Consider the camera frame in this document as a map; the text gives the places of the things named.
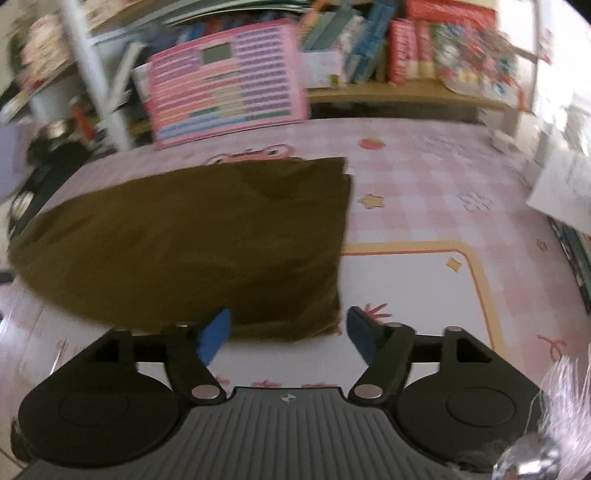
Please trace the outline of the olive brown garment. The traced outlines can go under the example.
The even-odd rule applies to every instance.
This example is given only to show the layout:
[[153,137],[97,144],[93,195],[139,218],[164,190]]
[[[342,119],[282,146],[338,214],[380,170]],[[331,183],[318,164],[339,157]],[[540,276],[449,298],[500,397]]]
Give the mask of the olive brown garment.
[[157,333],[228,310],[236,339],[300,341],[338,328],[351,190],[342,158],[180,169],[37,215],[8,256],[90,321]]

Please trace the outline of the pink checkered table mat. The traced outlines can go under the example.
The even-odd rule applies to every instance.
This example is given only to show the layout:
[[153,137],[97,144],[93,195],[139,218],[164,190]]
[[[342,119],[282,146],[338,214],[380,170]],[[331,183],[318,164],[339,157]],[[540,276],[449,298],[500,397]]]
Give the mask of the pink checkered table mat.
[[[584,377],[590,316],[546,216],[526,201],[518,161],[490,145],[486,127],[406,119],[311,120],[159,150],[147,145],[78,170],[45,206],[140,177],[263,158],[346,158],[353,178],[337,333],[311,340],[226,343],[208,367],[236,386],[341,386],[366,364],[346,336],[360,306],[380,323],[424,335],[460,326],[541,385],[562,357]],[[110,326],[46,305],[15,279],[1,285],[1,451],[24,397]]]

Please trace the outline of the white furry sleeve cuff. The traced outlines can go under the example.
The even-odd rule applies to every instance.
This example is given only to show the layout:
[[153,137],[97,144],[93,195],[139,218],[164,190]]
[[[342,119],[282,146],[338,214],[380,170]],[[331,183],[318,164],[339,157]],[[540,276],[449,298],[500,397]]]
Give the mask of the white furry sleeve cuff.
[[470,457],[491,460],[489,474],[451,466],[458,479],[585,479],[590,475],[590,358],[564,356],[549,369],[530,403],[541,416],[513,442],[495,441]]

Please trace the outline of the white paper stack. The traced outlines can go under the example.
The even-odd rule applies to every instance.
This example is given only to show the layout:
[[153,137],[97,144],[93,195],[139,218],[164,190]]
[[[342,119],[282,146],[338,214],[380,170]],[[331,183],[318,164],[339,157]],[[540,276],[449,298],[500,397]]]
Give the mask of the white paper stack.
[[531,208],[590,235],[589,157],[564,140],[544,137],[522,173],[531,187]]

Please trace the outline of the pink learning tablet toy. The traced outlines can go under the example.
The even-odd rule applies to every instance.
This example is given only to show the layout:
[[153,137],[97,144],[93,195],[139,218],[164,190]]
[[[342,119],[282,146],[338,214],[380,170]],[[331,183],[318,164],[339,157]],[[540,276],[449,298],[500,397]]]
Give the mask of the pink learning tablet toy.
[[166,148],[308,119],[297,23],[280,19],[224,30],[152,55],[151,136]]

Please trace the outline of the white book leaning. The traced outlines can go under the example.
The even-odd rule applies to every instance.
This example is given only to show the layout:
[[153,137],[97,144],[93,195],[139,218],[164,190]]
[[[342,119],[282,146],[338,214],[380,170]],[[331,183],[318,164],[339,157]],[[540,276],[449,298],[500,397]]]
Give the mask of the white book leaning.
[[146,44],[139,41],[131,42],[119,64],[113,78],[110,92],[106,103],[108,113],[115,112],[123,106],[129,98],[128,84],[131,78],[131,72],[135,68],[138,57],[145,49]]

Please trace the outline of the row of books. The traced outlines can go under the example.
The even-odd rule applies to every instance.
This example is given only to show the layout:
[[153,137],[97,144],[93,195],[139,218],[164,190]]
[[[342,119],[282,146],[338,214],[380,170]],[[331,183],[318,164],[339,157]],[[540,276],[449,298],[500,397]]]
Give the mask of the row of books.
[[478,1],[317,1],[301,19],[304,86],[315,102],[519,108],[515,47]]

